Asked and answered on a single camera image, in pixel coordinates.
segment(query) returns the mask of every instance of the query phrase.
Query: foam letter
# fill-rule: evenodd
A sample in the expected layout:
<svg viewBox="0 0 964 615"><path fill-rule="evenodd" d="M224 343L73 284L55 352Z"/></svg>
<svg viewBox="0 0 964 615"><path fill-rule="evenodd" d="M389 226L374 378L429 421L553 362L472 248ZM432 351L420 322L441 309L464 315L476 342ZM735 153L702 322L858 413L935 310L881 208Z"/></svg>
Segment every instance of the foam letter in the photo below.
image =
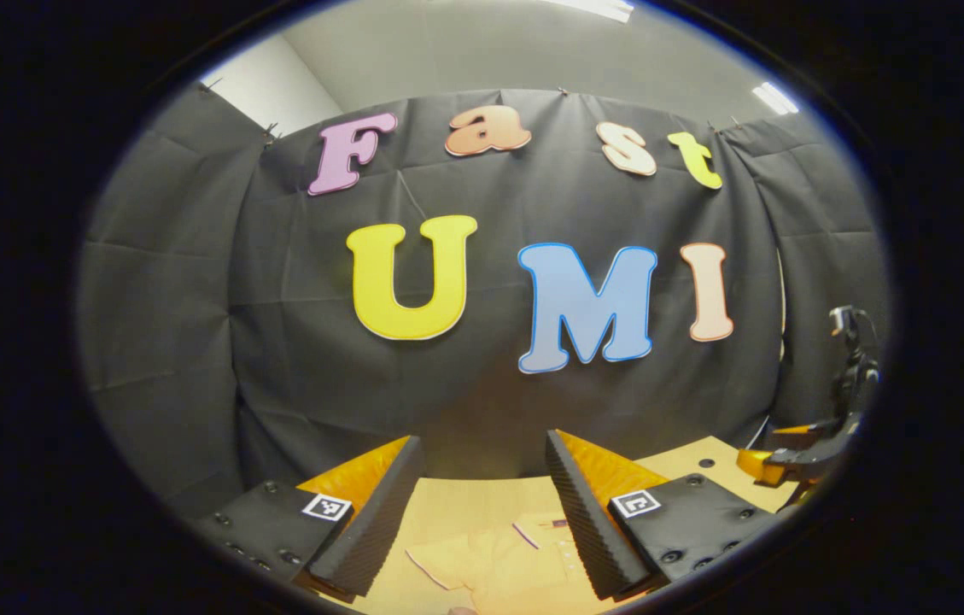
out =
<svg viewBox="0 0 964 615"><path fill-rule="evenodd" d="M721 187L723 184L721 176L713 173L709 170L709 165L705 164L705 160L713 157L709 148L698 143L689 132L676 132L674 135L668 135L668 140L680 147L683 163L687 165L687 171L698 183L707 188L713 188L713 190Z"/></svg>
<svg viewBox="0 0 964 615"><path fill-rule="evenodd" d="M457 130L443 144L450 155L478 155L489 148L514 150L531 140L531 132L520 126L520 114L504 105L461 113L451 119L451 127Z"/></svg>
<svg viewBox="0 0 964 615"><path fill-rule="evenodd" d="M732 319L724 307L724 277L721 276L724 249L711 243L692 243L680 249L680 256L693 272L697 316L690 325L690 337L698 342L713 342L732 335Z"/></svg>
<svg viewBox="0 0 964 615"><path fill-rule="evenodd" d="M323 128L318 135L322 137L322 160L318 163L318 177L307 187L307 194L317 196L335 190L345 190L360 181L360 174L350 170L349 160L356 156L360 164L368 164L376 155L380 132L391 132L399 121L394 114L383 113L360 120L346 121L345 124ZM355 139L357 132L364 135Z"/></svg>
<svg viewBox="0 0 964 615"><path fill-rule="evenodd" d="M520 371L552 372L567 365L569 354L560 343L561 323L582 363L595 357L611 322L614 331L603 347L604 359L639 359L652 350L649 283L657 268L652 250L619 249L599 292L568 245L529 245L520 250L520 266L531 272L535 287L531 350L520 357Z"/></svg>
<svg viewBox="0 0 964 615"><path fill-rule="evenodd" d="M353 307L368 331L387 339L430 339L459 322L466 307L466 238L478 223L469 215L426 220L420 234L432 240L432 299L402 307L394 297L394 246L399 225L365 226L349 234L353 251Z"/></svg>
<svg viewBox="0 0 964 615"><path fill-rule="evenodd" d="M595 126L595 133L603 139L603 155L615 167L638 175L653 175L657 171L657 161L645 151L645 139L637 130L601 121Z"/></svg>

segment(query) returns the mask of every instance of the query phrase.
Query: ceiling light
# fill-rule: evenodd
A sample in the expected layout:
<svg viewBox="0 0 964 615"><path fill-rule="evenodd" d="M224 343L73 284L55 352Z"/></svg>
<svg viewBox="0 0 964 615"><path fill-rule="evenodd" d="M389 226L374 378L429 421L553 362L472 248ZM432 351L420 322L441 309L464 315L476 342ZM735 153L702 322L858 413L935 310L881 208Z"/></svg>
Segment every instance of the ceiling light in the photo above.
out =
<svg viewBox="0 0 964 615"><path fill-rule="evenodd" d="M781 93L777 87L770 85L769 82L762 83L756 87L756 89L751 90L752 93L759 97L760 101L766 103L771 109L775 111L778 115L786 115L786 113L799 113L797 105L793 104L793 101L789 100L785 94Z"/></svg>
<svg viewBox="0 0 964 615"><path fill-rule="evenodd" d="M621 23L628 22L630 13L634 12L633 4L623 3L622 0L543 0L543 3L561 4L563 7L595 13Z"/></svg>

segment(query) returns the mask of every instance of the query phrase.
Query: black fabric backdrop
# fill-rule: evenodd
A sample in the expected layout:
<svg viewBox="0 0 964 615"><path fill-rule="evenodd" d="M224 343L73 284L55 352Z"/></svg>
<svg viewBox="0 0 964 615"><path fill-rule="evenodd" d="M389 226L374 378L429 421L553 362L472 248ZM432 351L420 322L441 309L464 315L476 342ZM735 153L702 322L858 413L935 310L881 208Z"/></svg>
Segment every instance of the black fabric backdrop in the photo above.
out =
<svg viewBox="0 0 964 615"><path fill-rule="evenodd" d="M447 122L487 104L515 108L531 143L448 155ZM380 136L360 182L308 196L318 132L383 112L399 125ZM603 120L645 137L656 175L605 159L594 131ZM690 178L668 143L683 130L712 151L720 190ZM887 331L868 188L791 116L716 135L607 98L502 90L389 102L262 144L227 102L189 90L131 147L85 246L88 384L131 466L184 514L207 513L266 476L299 482L405 433L424 438L428 474L445 478L540 474L551 428L630 458L707 435L743 445L767 413L771 425L829 413L844 358L830 308L857 304ZM462 319L424 342L371 334L353 311L345 237L403 225L396 293L420 305L432 269L418 227L444 214L478 221ZM623 246L657 252L652 353L520 373L532 289L517 252L539 242L574 246L596 287ZM727 252L735 332L720 342L688 334L692 274L678 249L693 242Z"/></svg>

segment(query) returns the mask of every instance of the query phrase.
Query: white wall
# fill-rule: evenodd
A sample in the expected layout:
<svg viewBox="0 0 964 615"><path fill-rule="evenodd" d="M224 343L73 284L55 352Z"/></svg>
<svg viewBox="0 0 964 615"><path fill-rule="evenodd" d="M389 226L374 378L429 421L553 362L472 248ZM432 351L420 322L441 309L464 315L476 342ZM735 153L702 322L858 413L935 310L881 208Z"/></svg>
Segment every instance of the white wall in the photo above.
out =
<svg viewBox="0 0 964 615"><path fill-rule="evenodd" d="M309 67L276 35L241 52L204 75L201 82L263 128L278 124L274 135L289 135L315 122L341 115Z"/></svg>

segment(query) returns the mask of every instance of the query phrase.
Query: table surface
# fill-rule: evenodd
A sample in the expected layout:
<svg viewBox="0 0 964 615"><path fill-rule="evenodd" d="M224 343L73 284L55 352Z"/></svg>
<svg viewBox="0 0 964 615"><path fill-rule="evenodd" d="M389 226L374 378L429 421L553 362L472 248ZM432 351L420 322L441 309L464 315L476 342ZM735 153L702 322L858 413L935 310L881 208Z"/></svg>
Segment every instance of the table surface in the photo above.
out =
<svg viewBox="0 0 964 615"><path fill-rule="evenodd" d="M770 513L784 506L797 489L797 483L785 482L779 487L756 485L751 476L736 466L736 454L736 448L708 436L637 462L668 479L700 472ZM700 460L713 460L713 465L701 467ZM520 515L531 513L564 516L557 491L548 476L508 480L418 480L399 534L371 590L366 596L357 596L348 606L369 615L446 615L452 607L474 608L469 589L447 591L432 583L406 556L405 549L457 534L511 524ZM571 584L575 587L567 588L560 605L547 608L545 604L537 604L539 612L592 615L615 606L614 600L595 598L586 576L580 575ZM338 602L329 596L323 595L322 598ZM639 598L624 600L623 604ZM490 614L479 612L478 615Z"/></svg>

